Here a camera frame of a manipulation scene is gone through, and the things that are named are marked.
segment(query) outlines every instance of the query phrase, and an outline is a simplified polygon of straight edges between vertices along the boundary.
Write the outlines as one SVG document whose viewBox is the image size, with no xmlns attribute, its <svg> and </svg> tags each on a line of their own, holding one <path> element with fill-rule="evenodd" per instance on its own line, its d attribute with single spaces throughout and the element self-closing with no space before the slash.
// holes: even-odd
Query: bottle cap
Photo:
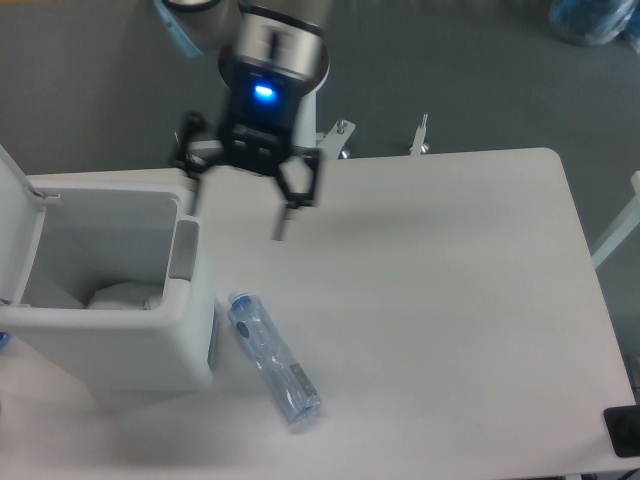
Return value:
<svg viewBox="0 0 640 480">
<path fill-rule="evenodd" d="M 244 290 L 234 290 L 233 292 L 231 292 L 229 294 L 229 296 L 227 297 L 229 299 L 229 303 L 231 305 L 233 305 L 233 303 L 236 300 L 240 300 L 243 297 L 248 297 L 249 294 L 247 292 L 245 292 Z"/>
</svg>

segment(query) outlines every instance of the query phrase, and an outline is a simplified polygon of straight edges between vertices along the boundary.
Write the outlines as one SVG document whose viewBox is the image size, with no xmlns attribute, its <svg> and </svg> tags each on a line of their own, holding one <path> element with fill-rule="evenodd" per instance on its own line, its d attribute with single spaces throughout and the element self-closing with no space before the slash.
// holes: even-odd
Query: metal bracket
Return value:
<svg viewBox="0 0 640 480">
<path fill-rule="evenodd" d="M 418 157 L 420 155 L 426 155 L 429 153 L 429 144 L 425 143 L 424 139 L 427 135 L 427 119 L 429 114 L 425 113 L 422 117 L 422 123 L 416 129 L 416 134 L 413 137 L 413 143 L 411 144 L 411 151 L 409 155 L 412 157 Z"/>
<path fill-rule="evenodd" d="M 342 155 L 345 151 L 344 146 L 355 129 L 355 123 L 347 122 L 344 119 L 338 120 L 333 128 L 320 140 L 318 148 L 325 152 L 326 158 L 344 158 Z"/>
</svg>

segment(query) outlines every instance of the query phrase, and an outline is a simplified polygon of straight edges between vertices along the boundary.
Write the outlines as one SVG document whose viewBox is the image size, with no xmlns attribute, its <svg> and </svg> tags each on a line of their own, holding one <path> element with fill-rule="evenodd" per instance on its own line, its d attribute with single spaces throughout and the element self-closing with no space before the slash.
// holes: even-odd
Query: bottle label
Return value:
<svg viewBox="0 0 640 480">
<path fill-rule="evenodd" d="M 304 393 L 307 394 L 307 396 L 311 397 L 318 394 L 315 387 L 309 380 L 309 377 L 307 377 L 307 374 L 304 373 L 304 370 L 302 370 L 302 367 L 299 363 L 294 363 L 293 365 L 291 365 L 291 371 L 300 382 L 300 385 L 302 386 L 302 389 L 304 390 Z"/>
</svg>

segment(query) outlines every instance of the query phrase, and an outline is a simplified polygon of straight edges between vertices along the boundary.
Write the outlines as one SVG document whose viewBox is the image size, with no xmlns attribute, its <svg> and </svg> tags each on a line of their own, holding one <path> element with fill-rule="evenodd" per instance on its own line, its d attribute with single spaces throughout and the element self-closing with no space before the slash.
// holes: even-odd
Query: white trash bin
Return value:
<svg viewBox="0 0 640 480">
<path fill-rule="evenodd" d="M 178 184 L 32 184 L 0 147 L 0 331 L 92 389 L 207 386 L 216 292 L 193 197 Z M 114 285 L 158 293 L 87 309 Z"/>
</svg>

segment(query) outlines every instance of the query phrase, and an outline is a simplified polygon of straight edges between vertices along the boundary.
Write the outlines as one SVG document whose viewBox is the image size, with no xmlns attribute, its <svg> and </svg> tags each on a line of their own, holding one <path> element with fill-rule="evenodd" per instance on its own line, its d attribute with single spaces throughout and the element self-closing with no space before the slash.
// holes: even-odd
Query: plastic water bottle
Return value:
<svg viewBox="0 0 640 480">
<path fill-rule="evenodd" d="M 282 340 L 260 298 L 233 292 L 229 303 L 229 321 L 287 421 L 296 423 L 318 410 L 318 392 Z"/>
<path fill-rule="evenodd" d="M 553 30 L 578 45 L 603 45 L 627 25 L 637 0 L 554 0 L 549 12 Z"/>
</svg>

